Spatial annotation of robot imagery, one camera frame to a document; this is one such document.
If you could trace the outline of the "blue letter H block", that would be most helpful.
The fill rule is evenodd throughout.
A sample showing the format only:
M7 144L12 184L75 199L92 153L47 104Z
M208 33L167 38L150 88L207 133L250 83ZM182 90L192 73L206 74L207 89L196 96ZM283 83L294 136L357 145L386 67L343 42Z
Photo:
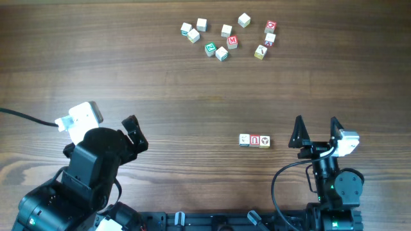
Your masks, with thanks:
M239 146L250 146L250 134L239 134Z

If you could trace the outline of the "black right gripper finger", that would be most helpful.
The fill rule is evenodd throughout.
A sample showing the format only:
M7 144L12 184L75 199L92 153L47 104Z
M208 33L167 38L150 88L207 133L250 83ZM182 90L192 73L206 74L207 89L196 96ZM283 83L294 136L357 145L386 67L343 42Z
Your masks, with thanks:
M302 116L298 115L295 118L295 124L292 136L290 137L290 141L288 143L289 148L303 148L306 146L310 146L310 136L308 135L308 131L305 127L304 121Z
M330 135L332 139L340 140L342 139L342 132L344 131L344 127L340 124L336 117L331 118L330 124Z

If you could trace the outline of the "soccer ball yellow block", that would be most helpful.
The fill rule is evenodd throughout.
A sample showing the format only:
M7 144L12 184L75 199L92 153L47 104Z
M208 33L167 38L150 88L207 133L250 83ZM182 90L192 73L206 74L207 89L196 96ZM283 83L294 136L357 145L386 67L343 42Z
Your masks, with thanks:
M260 135L259 136L259 147L269 148L270 147L270 137L267 135Z

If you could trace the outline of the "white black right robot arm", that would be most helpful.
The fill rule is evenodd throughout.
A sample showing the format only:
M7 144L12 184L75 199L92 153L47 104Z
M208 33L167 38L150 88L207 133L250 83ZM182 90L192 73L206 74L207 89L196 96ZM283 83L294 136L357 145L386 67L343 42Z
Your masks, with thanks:
M311 160L317 203L306 207L305 230L363 230L360 196L364 176L352 168L340 169L338 158L354 151L360 143L355 131L346 130L335 117L331 118L331 138L327 142L314 142L306 130L301 116L297 116L289 147L299 148L299 159Z

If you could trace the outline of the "red letter U block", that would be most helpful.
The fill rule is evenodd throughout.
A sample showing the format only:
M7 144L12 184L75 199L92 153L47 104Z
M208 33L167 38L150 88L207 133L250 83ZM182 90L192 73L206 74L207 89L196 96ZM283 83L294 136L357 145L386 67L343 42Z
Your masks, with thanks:
M250 134L250 147L260 146L260 135Z

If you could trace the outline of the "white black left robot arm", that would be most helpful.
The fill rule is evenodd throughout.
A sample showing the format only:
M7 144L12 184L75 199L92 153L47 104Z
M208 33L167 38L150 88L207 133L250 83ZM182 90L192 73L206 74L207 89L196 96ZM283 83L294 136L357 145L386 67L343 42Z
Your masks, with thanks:
M69 165L30 191L19 203L14 230L306 230L306 212L292 211L284 222L277 213L186 214L138 212L117 201L118 169L148 149L138 120L122 122L127 133L110 128L86 131L78 144L64 148Z

